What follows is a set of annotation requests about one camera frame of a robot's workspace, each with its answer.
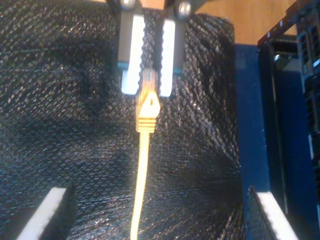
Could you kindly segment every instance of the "yellow ethernet cable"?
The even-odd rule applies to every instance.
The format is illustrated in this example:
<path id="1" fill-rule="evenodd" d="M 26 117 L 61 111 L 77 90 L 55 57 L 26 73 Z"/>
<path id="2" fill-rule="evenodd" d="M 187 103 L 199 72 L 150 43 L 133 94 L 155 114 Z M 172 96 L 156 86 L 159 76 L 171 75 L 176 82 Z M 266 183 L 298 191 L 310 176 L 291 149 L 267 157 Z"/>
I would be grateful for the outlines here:
<path id="1" fill-rule="evenodd" d="M 139 221 L 144 200 L 150 135 L 155 132 L 160 103 L 156 93 L 157 74 L 148 69 L 142 73 L 142 88 L 136 98 L 136 131 L 140 133 L 138 175 L 136 178 L 134 208 L 130 239 L 138 239 Z"/>

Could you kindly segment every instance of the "cable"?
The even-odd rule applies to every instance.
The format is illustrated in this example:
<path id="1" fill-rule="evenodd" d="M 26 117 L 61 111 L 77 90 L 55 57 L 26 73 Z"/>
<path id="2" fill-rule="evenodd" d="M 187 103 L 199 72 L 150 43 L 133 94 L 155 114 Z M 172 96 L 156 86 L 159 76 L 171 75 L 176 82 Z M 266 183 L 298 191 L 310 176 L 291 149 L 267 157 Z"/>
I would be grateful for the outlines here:
<path id="1" fill-rule="evenodd" d="M 150 134 L 155 132 L 156 118 L 160 112 L 160 103 L 157 96 L 157 74 L 148 69 L 142 73 L 142 88 L 136 99 L 136 131 L 140 133 L 138 173 L 136 178 L 134 207 L 132 214 L 130 239 L 138 239 L 140 215 L 144 200 Z"/>

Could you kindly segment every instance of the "blue surface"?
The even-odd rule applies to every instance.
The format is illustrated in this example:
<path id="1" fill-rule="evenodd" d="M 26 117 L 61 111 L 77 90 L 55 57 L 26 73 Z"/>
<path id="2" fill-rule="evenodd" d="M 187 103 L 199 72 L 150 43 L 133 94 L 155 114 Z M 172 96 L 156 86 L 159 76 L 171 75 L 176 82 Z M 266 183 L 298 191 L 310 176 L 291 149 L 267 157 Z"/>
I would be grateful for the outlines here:
<path id="1" fill-rule="evenodd" d="M 283 138 L 288 211 L 290 215 L 299 217 L 298 228 L 305 223 L 306 229 L 300 231 L 311 232 L 309 239 L 319 239 L 316 183 L 300 73 L 282 71 L 275 83 Z"/>
<path id="2" fill-rule="evenodd" d="M 238 142 L 244 202 L 244 220 L 248 222 L 248 189 L 270 191 L 263 103 L 257 46 L 236 45 L 236 90 L 238 109 Z"/>
<path id="3" fill-rule="evenodd" d="M 278 75 L 276 81 L 289 215 L 298 216 L 300 220 L 295 224 L 299 228 L 302 227 L 295 228 L 295 231 L 308 231 L 311 233 L 308 239 L 320 239 L 316 184 L 310 156 L 300 74 L 283 72 L 282 75 Z M 265 130 L 265 119 L 268 121 L 268 118 L 264 118 L 266 112 L 264 113 L 263 105 L 268 101 L 262 99 L 257 46 L 236 45 L 236 84 L 240 171 L 244 220 L 247 224 L 249 187 L 254 186 L 257 192 L 270 191 L 276 196 L 277 193 L 274 191 L 277 186 L 271 188 L 271 182 L 276 183 L 275 185 L 279 183 L 277 176 L 274 176 L 279 166 L 274 167 L 275 159 L 268 159 L 270 156 L 268 156 L 266 136 L 273 138 L 275 135 L 266 134 Z M 269 125 L 271 132 L 274 131 L 272 126 Z M 252 240 L 247 228 L 246 233 L 246 238 Z"/>

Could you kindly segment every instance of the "wooden table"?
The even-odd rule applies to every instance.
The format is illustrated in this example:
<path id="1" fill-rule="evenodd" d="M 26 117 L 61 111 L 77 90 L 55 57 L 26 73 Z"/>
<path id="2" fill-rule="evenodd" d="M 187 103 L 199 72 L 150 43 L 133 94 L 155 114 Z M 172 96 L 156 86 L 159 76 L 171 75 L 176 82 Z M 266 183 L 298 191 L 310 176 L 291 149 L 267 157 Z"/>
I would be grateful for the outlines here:
<path id="1" fill-rule="evenodd" d="M 140 0 L 145 8 L 163 9 L 165 0 Z M 229 18 L 237 44 L 256 45 L 296 0 L 210 0 L 197 13 Z M 294 28 L 290 34 L 296 34 Z"/>

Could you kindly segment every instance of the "black textured mat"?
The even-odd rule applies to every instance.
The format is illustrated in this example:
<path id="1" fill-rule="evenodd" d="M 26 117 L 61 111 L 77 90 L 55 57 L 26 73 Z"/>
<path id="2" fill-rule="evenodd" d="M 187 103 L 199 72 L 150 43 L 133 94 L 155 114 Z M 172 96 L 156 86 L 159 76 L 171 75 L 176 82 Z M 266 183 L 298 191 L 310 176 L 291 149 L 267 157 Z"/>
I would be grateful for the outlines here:
<path id="1" fill-rule="evenodd" d="M 145 10 L 143 67 L 161 12 Z M 52 187 L 77 188 L 69 239 L 128 239 L 139 135 L 105 3 L 0 1 L 0 238 Z M 234 29 L 193 16 L 151 137 L 139 239 L 243 239 Z"/>

